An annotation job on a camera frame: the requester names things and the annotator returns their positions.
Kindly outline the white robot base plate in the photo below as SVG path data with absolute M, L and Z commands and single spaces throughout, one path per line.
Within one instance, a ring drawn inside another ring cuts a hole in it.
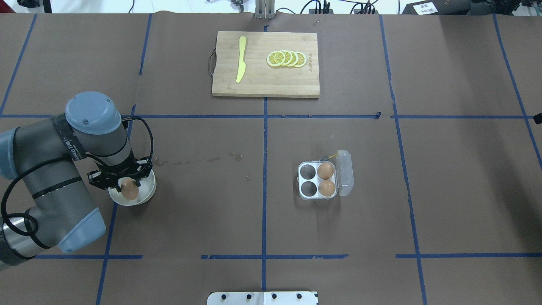
M 207 298 L 207 305 L 318 305 L 313 291 L 244 291 L 216 292 Z

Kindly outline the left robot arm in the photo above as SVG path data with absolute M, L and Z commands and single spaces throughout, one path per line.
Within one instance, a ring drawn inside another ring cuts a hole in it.
M 100 92 L 77 94 L 65 112 L 1 134 L 1 176 L 11 183 L 1 199 L 1 269 L 58 247 L 70 254 L 106 232 L 75 162 L 93 159 L 91 186 L 123 206 L 151 199 L 157 188 L 153 154 L 136 158 L 128 123 Z

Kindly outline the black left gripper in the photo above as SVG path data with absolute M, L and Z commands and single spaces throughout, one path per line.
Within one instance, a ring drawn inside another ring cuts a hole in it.
M 102 162 L 97 157 L 91 157 L 98 167 L 97 171 L 88 172 L 88 181 L 90 185 L 98 189 L 116 189 L 121 191 L 122 178 L 130 178 L 135 185 L 140 187 L 141 180 L 150 175 L 153 164 L 150 157 L 145 157 L 140 160 L 129 157 L 120 164 L 109 166 Z

